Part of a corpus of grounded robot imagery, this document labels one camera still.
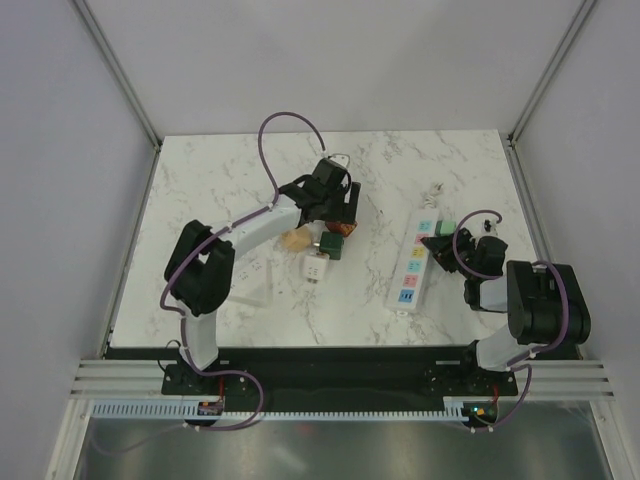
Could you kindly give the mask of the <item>light green plug adapter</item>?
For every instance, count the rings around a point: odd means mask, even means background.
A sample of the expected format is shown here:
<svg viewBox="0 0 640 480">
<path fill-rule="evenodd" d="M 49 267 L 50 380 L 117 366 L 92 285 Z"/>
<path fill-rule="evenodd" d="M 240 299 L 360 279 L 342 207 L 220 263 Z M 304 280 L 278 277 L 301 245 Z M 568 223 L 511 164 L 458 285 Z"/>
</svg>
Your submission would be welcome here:
<svg viewBox="0 0 640 480">
<path fill-rule="evenodd" d="M 452 220 L 439 220 L 435 227 L 437 237 L 453 235 L 457 228 L 457 223 Z"/>
</svg>

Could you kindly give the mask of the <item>red cube plug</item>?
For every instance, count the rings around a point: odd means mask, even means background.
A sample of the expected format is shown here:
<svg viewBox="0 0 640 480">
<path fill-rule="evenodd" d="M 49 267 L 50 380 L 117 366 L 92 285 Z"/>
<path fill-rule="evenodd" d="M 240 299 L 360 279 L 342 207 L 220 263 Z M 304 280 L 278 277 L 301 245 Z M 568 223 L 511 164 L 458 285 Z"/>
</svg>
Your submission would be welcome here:
<svg viewBox="0 0 640 480">
<path fill-rule="evenodd" d="M 357 228 L 357 224 L 331 223 L 327 228 L 333 232 L 342 235 L 344 238 L 349 237 Z"/>
</svg>

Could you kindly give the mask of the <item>green cube plug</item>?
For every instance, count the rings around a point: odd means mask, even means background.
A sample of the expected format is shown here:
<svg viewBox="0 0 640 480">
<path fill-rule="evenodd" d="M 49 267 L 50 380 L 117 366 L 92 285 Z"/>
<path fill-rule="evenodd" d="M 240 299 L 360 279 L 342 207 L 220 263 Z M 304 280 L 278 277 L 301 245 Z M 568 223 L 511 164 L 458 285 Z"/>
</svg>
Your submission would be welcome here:
<svg viewBox="0 0 640 480">
<path fill-rule="evenodd" d="M 329 256 L 330 260 L 338 261 L 342 257 L 344 237 L 342 234 L 324 231 L 320 237 L 318 250 Z"/>
</svg>

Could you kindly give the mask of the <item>beige cube plug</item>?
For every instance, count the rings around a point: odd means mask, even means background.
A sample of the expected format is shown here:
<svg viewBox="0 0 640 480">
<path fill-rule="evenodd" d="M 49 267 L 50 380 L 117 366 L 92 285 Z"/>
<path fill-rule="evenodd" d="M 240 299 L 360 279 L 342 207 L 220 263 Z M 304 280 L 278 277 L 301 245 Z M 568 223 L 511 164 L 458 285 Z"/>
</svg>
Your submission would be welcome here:
<svg viewBox="0 0 640 480">
<path fill-rule="evenodd" d="M 281 235 L 284 248 L 292 252 L 301 252 L 312 244 L 312 234 L 306 226 L 290 230 Z"/>
</svg>

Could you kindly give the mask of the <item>white cube plug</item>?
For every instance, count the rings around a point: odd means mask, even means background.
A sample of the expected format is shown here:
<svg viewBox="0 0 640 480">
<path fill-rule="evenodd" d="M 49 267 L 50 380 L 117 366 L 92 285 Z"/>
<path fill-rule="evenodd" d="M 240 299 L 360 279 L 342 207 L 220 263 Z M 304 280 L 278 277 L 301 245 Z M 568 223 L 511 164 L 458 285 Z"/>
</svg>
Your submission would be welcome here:
<svg viewBox="0 0 640 480">
<path fill-rule="evenodd" d="M 326 274 L 329 261 L 330 257 L 326 253 L 317 252 L 307 254 L 302 261 L 301 270 L 303 277 L 311 283 L 321 281 Z"/>
</svg>

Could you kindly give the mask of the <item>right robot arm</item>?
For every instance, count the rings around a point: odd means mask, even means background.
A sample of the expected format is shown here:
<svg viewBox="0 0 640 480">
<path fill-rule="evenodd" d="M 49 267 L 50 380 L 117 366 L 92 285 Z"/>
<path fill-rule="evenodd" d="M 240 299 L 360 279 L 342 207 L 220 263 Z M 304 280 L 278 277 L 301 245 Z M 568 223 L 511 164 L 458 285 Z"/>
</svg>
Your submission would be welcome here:
<svg viewBox="0 0 640 480">
<path fill-rule="evenodd" d="M 494 372 L 513 371 L 542 353 L 588 339 L 591 317 L 571 266 L 508 261 L 506 242 L 491 235 L 476 240 L 465 228 L 421 243 L 444 271 L 463 275 L 471 310 L 507 316 L 505 326 L 467 347 L 457 371 L 465 391 L 481 393 Z"/>
</svg>

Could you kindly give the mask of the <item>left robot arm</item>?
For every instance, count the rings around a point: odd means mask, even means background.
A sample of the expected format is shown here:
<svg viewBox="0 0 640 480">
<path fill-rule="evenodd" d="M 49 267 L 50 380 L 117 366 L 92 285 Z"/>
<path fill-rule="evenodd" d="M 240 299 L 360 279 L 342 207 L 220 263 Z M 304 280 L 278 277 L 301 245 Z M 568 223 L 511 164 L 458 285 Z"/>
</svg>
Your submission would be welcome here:
<svg viewBox="0 0 640 480">
<path fill-rule="evenodd" d="M 208 393 L 219 382 L 217 311 L 229 296 L 235 261 L 263 243 L 313 223 L 353 224 L 361 184 L 331 158 L 275 190 L 271 202 L 213 231 L 193 220 L 183 228 L 164 271 L 160 308 L 180 315 L 185 382 Z"/>
</svg>

